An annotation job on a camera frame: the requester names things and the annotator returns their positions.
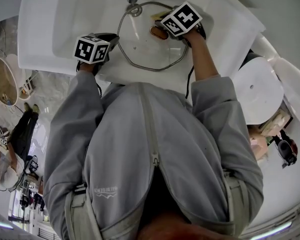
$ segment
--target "ceiling light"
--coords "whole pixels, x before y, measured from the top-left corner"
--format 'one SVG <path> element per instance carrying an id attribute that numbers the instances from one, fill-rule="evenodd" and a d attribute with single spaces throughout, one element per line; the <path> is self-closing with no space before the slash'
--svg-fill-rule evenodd
<path id="1" fill-rule="evenodd" d="M 7 223 L 1 222 L 1 221 L 0 221 L 0 228 L 9 229 L 9 230 L 14 229 L 10 224 L 7 224 Z"/>
<path id="2" fill-rule="evenodd" d="M 269 236 L 274 235 L 274 234 L 276 234 L 280 231 L 286 230 L 287 228 L 289 228 L 291 226 L 291 224 L 292 224 L 292 221 L 289 221 L 289 222 L 284 223 L 284 224 L 282 224 L 282 225 L 280 225 L 280 226 L 278 226 L 278 227 L 276 227 L 276 228 L 274 228 L 274 229 L 272 229 L 272 230 L 270 230 L 266 233 L 254 236 L 250 240 L 258 240 L 258 239 L 269 237 Z"/>

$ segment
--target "white shirt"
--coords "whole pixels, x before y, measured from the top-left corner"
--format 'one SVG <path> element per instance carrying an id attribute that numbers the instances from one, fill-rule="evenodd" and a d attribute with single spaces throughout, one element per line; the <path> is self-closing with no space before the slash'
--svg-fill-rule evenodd
<path id="1" fill-rule="evenodd" d="M 11 167 L 11 157 L 9 151 L 6 155 L 0 154 L 0 185 L 6 189 L 12 188 L 18 181 L 20 175 L 24 171 L 24 161 L 15 154 L 17 158 L 15 170 Z"/>

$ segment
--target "wall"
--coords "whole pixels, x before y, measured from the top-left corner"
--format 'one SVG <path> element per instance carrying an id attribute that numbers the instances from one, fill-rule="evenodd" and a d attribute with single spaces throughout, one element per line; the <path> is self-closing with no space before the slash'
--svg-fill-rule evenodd
<path id="1" fill-rule="evenodd" d="M 42 229 L 48 233 L 57 235 L 57 233 L 53 230 L 50 222 L 43 221 L 44 216 L 43 216 L 43 213 L 41 211 L 39 211 L 39 209 L 40 209 L 40 207 L 38 206 L 37 209 L 34 211 L 33 220 L 32 220 L 33 227 L 32 227 L 31 233 L 35 236 L 38 236 L 39 229 Z"/>
<path id="2" fill-rule="evenodd" d="M 7 223 L 13 227 L 13 230 L 11 229 L 5 229 L 0 227 L 0 239 L 5 240 L 42 240 L 42 238 L 39 238 L 35 235 L 31 235 L 25 231 L 23 231 L 21 228 L 17 227 L 16 225 L 9 222 L 4 217 L 0 216 L 0 222 Z"/>
<path id="3" fill-rule="evenodd" d="M 11 193 L 9 191 L 0 191 L 0 215 L 8 219 L 9 203 Z"/>
<path id="4" fill-rule="evenodd" d="M 275 218 L 300 203 L 300 121 L 293 119 L 286 131 L 298 146 L 297 162 L 282 169 L 283 161 L 275 144 L 269 146 L 268 163 L 261 167 L 264 202 L 251 227 Z"/>
<path id="5" fill-rule="evenodd" d="M 283 58 L 278 58 L 273 69 L 279 77 L 290 110 L 300 121 L 300 70 Z"/>
<path id="6" fill-rule="evenodd" d="M 300 69 L 300 0 L 239 0 L 265 25 L 262 34 Z"/>

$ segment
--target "gray jacket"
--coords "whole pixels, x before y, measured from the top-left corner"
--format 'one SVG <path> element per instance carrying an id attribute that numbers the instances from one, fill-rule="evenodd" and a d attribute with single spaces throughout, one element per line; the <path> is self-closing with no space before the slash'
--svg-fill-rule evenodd
<path id="1" fill-rule="evenodd" d="M 75 186 L 87 184 L 102 233 L 142 210 L 155 167 L 191 223 L 229 222 L 225 172 L 247 196 L 245 224 L 254 219 L 263 176 L 231 79 L 196 81 L 191 94 L 193 107 L 179 93 L 134 83 L 100 99 L 93 75 L 77 74 L 51 122 L 45 158 L 43 199 L 60 237 L 69 238 L 65 199 Z M 122 239 L 136 237 L 141 214 Z"/>

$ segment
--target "sleeve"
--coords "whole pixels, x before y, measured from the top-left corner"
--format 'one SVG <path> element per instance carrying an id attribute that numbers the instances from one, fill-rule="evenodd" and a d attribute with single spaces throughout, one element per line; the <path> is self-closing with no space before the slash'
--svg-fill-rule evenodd
<path id="1" fill-rule="evenodd" d="M 263 175 L 251 149 L 243 110 L 229 77 L 215 76 L 196 81 L 191 87 L 193 114 L 212 134 L 221 157 L 221 166 L 244 182 L 249 222 L 263 203 Z"/>
<path id="2" fill-rule="evenodd" d="M 1 177 L 0 184 L 6 189 L 11 189 L 17 183 L 18 180 L 19 177 L 16 171 L 11 166 L 9 166 L 6 169 L 6 172 Z"/>
<path id="3" fill-rule="evenodd" d="M 68 239 L 65 199 L 81 184 L 86 150 L 104 113 L 92 73 L 79 71 L 50 125 L 43 199 L 56 233 Z"/>
<path id="4" fill-rule="evenodd" d="M 24 172 L 24 168 L 25 168 L 25 162 L 21 159 L 20 156 L 18 156 L 17 154 L 15 154 L 15 157 L 17 159 L 17 163 L 16 163 L 16 174 L 18 176 L 20 176 L 23 172 Z"/>

